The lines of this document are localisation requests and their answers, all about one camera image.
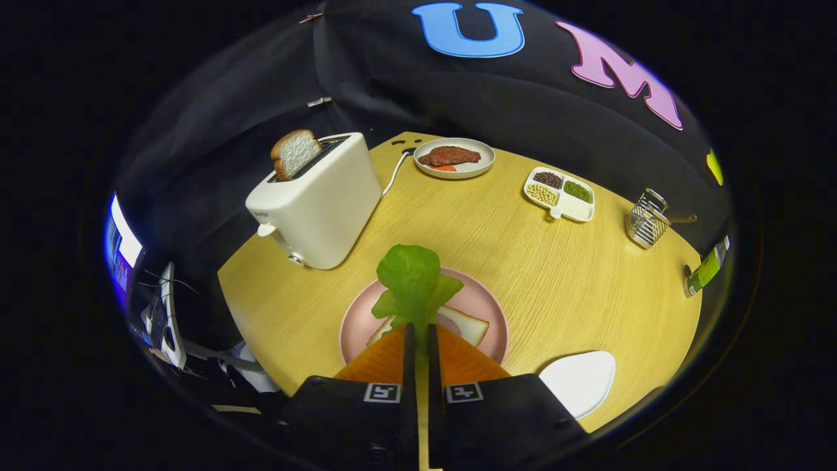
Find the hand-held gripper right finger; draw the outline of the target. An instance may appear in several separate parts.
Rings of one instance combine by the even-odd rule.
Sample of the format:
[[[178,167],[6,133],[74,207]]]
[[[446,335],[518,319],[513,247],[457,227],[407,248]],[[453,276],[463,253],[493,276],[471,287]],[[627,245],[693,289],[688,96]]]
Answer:
[[[510,375],[451,329],[428,327],[428,463],[562,470],[589,434],[535,374]]]

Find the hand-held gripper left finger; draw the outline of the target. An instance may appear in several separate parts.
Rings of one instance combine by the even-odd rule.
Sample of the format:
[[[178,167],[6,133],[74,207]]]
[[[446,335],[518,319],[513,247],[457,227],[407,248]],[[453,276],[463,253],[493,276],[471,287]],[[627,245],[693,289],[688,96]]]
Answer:
[[[312,375],[278,418],[278,448],[311,470],[417,470],[415,327],[397,330],[401,379]]]

